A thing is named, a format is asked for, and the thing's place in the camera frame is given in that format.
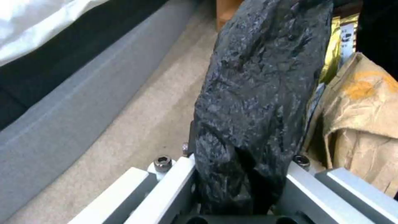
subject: gray sofa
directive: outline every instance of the gray sofa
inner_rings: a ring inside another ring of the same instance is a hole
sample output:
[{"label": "gray sofa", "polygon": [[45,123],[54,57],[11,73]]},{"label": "gray sofa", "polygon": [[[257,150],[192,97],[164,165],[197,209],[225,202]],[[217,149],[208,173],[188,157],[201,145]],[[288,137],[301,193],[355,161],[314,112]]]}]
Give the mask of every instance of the gray sofa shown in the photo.
[{"label": "gray sofa", "polygon": [[170,0],[0,132],[0,223],[68,169],[158,67],[199,0]]}]

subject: black object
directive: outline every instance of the black object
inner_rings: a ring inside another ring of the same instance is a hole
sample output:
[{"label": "black object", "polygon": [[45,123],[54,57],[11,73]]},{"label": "black object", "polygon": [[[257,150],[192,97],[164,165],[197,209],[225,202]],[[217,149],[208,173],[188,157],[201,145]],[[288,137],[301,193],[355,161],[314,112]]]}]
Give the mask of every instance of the black object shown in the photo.
[{"label": "black object", "polygon": [[195,104],[204,214],[265,214],[283,191],[324,64],[331,0],[246,0],[219,33]]},{"label": "black object", "polygon": [[[111,0],[91,9],[37,50],[0,67],[0,91],[24,113],[165,2]],[[20,110],[0,106],[0,131]]]},{"label": "black object", "polygon": [[295,155],[293,156],[293,161],[306,171],[310,169],[310,160],[305,155]]},{"label": "black object", "polygon": [[310,224],[300,216],[179,216],[173,224]]},{"label": "black object", "polygon": [[357,51],[398,80],[398,0],[364,0],[358,21]]}]

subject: metal frame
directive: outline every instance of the metal frame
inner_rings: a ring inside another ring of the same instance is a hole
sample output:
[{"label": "metal frame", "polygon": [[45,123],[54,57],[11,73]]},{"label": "metal frame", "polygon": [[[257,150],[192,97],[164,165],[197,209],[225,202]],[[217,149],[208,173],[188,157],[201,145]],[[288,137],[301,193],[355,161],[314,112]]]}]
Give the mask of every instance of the metal frame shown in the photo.
[{"label": "metal frame", "polygon": [[178,214],[189,211],[195,190],[194,171],[194,156],[181,157],[125,223],[170,224]]},{"label": "metal frame", "polygon": [[344,168],[315,177],[375,223],[398,223],[398,202]]},{"label": "metal frame", "polygon": [[69,224],[123,223],[156,184],[155,174],[132,167]]},{"label": "metal frame", "polygon": [[373,223],[299,165],[291,163],[276,213],[295,215],[298,212],[315,223]]}]

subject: floor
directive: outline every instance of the floor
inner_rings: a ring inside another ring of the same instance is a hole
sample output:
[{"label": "floor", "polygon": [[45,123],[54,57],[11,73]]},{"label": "floor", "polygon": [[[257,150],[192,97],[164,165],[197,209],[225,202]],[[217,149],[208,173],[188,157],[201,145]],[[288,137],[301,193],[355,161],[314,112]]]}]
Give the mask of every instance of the floor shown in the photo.
[{"label": "floor", "polygon": [[128,168],[161,154],[178,159],[217,37],[215,7],[204,1],[186,30],[102,136],[53,184],[6,223],[67,223]]}]

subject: brown paper bag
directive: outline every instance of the brown paper bag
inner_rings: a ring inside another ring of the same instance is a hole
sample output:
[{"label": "brown paper bag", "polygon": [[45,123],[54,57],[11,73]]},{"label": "brown paper bag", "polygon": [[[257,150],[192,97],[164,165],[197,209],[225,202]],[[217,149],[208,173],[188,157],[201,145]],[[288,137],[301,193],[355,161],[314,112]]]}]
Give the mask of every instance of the brown paper bag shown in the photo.
[{"label": "brown paper bag", "polygon": [[323,93],[304,149],[345,167],[390,196],[398,190],[398,82],[355,53]]}]

